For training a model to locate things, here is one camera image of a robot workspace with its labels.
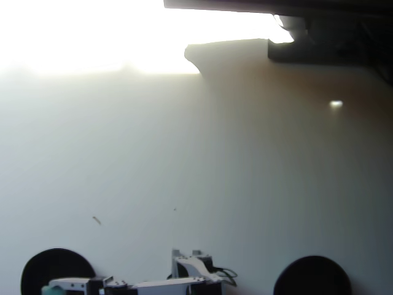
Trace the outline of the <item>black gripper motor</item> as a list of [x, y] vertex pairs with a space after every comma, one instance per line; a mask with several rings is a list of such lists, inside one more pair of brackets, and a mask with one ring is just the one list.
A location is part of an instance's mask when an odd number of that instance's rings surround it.
[[66, 291], [86, 291], [86, 295], [105, 295], [106, 277], [59, 278], [49, 282], [50, 287], [60, 287]]

